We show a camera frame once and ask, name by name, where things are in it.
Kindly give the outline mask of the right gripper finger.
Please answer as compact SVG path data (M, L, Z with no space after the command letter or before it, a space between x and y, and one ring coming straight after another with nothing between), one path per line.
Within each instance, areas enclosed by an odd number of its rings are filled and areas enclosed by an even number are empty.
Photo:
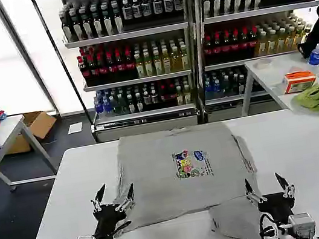
M267 201L259 191L256 192L253 187L251 187L251 184L247 179L245 179L245 191L246 198L253 204L264 203Z
M275 173L275 177L277 181L279 182L281 188L283 189L283 197L284 198L291 198L294 197L295 193L295 187L293 184L289 184L288 181L280 176L278 173Z

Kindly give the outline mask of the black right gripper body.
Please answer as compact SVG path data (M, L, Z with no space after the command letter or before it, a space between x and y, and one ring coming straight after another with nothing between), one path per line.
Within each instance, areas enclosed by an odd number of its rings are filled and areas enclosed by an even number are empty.
M264 196L265 201L258 204L261 213L268 213L277 223L287 223L290 215L293 215L292 208L295 204L295 198L286 196L279 192Z

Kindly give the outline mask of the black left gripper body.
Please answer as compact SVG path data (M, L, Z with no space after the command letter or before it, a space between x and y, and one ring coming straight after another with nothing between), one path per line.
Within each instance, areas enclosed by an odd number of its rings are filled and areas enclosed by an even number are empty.
M126 218L125 211L116 210L119 205L101 205L100 211L94 211L93 215L97 220L95 228L95 239L114 239L114 232L119 221Z

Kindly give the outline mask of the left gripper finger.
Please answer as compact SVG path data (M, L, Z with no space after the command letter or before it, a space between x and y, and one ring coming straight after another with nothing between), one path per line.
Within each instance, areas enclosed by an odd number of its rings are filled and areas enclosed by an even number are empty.
M106 185L103 184L102 187L97 191L95 198L91 200L91 203L94 206L94 210L93 210L94 212L101 211L102 209L102 200L105 193L105 187Z
M115 211L123 212L134 206L134 186L131 183L114 201Z

